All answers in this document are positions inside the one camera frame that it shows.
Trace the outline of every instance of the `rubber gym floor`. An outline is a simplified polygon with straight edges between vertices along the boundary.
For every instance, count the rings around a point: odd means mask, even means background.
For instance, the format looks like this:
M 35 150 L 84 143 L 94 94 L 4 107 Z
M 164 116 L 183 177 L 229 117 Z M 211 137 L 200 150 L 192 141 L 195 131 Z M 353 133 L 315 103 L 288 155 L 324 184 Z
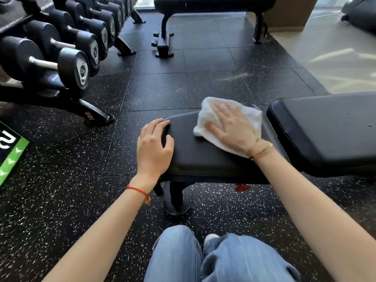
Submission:
M 84 97 L 116 122 L 87 128 L 53 108 L 1 103 L 1 119 L 32 141 L 0 190 L 0 280 L 39 281 L 121 194 L 136 172 L 136 138 L 152 119 L 200 108 L 215 96 L 266 109 L 281 97 L 327 93 L 271 37 L 251 41 L 244 14 L 176 15 L 170 20 L 175 56 L 159 59 L 150 42 L 162 15 L 129 19 L 122 36 L 137 51 L 110 49 Z M 309 177 L 376 237 L 376 185 L 359 177 Z M 185 224 L 203 242 L 208 233 L 251 235 L 273 246 L 307 281 L 331 281 L 269 185 L 243 194 L 231 184 L 197 183 L 183 217 L 164 212 L 163 199 L 141 208 L 106 281 L 142 281 L 162 231 Z

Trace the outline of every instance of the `bench foot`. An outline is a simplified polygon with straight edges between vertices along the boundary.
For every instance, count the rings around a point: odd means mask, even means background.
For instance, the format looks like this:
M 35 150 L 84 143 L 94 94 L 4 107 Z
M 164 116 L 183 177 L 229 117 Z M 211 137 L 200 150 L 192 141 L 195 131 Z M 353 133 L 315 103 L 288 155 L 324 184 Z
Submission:
M 167 181 L 163 186 L 163 205 L 166 212 L 172 216 L 181 216 L 191 207 L 192 183 Z
M 133 11 L 131 11 L 130 16 L 133 18 L 134 24 L 144 24 L 144 23 L 146 23 L 146 21 L 144 21 L 141 18 L 140 14 L 135 9 L 133 9 Z

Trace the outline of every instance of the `gold bracelet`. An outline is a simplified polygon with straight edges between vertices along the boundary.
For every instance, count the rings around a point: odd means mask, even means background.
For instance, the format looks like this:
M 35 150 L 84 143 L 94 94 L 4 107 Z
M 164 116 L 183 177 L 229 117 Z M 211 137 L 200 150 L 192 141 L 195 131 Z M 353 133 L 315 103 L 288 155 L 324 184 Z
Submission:
M 274 144 L 272 144 L 271 142 L 269 142 L 268 146 L 265 147 L 263 150 L 257 152 L 254 156 L 250 157 L 249 159 L 251 160 L 254 160 L 255 158 L 259 157 L 260 155 L 262 155 L 266 150 L 268 150 L 270 147 L 273 147 Z

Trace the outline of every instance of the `dumbbell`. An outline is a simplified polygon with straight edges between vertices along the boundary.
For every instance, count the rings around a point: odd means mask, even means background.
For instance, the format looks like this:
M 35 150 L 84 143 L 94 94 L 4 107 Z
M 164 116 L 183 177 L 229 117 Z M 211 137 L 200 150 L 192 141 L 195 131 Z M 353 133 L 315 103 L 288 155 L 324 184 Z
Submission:
M 99 71 L 99 49 L 97 37 L 85 31 L 79 31 L 76 35 L 75 44 L 61 42 L 59 32 L 50 23 L 32 20 L 24 25 L 26 37 L 35 42 L 42 50 L 44 58 L 57 61 L 62 48 L 77 49 L 86 54 L 89 60 L 90 77 Z
M 124 24 L 125 21 L 127 20 L 127 12 L 126 12 L 126 3 L 125 3 L 125 0 L 98 0 L 99 3 L 102 3 L 102 4 L 105 4 L 105 5 L 108 5 L 108 3 L 114 3 L 114 4 L 118 4 L 121 8 L 121 16 L 123 18 L 122 20 L 122 23 Z
M 86 55 L 72 48 L 63 48 L 58 62 L 54 63 L 45 61 L 40 48 L 30 39 L 6 36 L 0 41 L 0 63 L 10 77 L 29 84 L 39 83 L 50 89 L 85 90 L 88 87 L 90 69 Z M 46 81 L 44 76 L 51 70 L 58 74 Z
M 85 15 L 87 17 L 104 21 L 107 24 L 107 27 L 109 28 L 111 35 L 116 37 L 119 34 L 119 21 L 116 21 L 115 15 L 112 12 L 107 10 L 95 10 L 93 0 L 76 0 L 76 2 L 82 5 L 83 9 L 85 10 Z
M 68 12 L 60 11 L 56 9 L 50 9 L 49 14 L 47 13 L 41 13 L 39 15 L 39 19 L 42 19 L 44 21 L 47 21 L 51 23 L 59 32 L 60 37 L 65 42 L 76 42 L 77 34 L 81 32 L 81 30 L 75 29 L 74 21 L 71 17 L 71 15 Z M 96 33 L 99 34 L 99 39 L 105 39 L 105 36 L 103 37 L 101 33 L 99 33 L 99 30 L 103 27 L 101 26 L 103 24 L 98 24 Z M 106 58 L 108 53 L 108 47 L 109 44 L 107 43 L 107 47 L 103 41 L 99 42 L 99 48 L 100 53 L 99 57 L 100 60 L 103 60 Z
M 111 35 L 105 22 L 97 19 L 87 19 L 85 10 L 80 3 L 74 0 L 67 0 L 65 3 L 65 9 L 71 15 L 76 27 L 82 30 L 88 30 L 96 35 L 99 40 L 100 57 L 101 60 L 105 59 L 108 53 L 108 48 L 114 45 L 115 41 L 115 21 L 110 18 L 110 25 L 114 28 L 114 35 Z
M 118 32 L 121 31 L 123 27 L 123 16 L 121 15 L 121 7 L 118 4 L 108 3 L 107 5 L 102 4 L 101 0 L 93 0 L 94 1 L 94 9 L 97 10 L 107 10 L 114 14 L 115 16 L 115 24 L 117 25 Z

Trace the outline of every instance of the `green floor sign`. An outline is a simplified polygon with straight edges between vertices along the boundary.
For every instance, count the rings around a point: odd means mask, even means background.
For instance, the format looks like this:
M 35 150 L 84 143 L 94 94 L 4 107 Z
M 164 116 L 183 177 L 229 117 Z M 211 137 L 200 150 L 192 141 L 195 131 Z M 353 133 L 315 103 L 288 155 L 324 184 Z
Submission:
M 0 122 L 0 186 L 8 177 L 29 141 Z

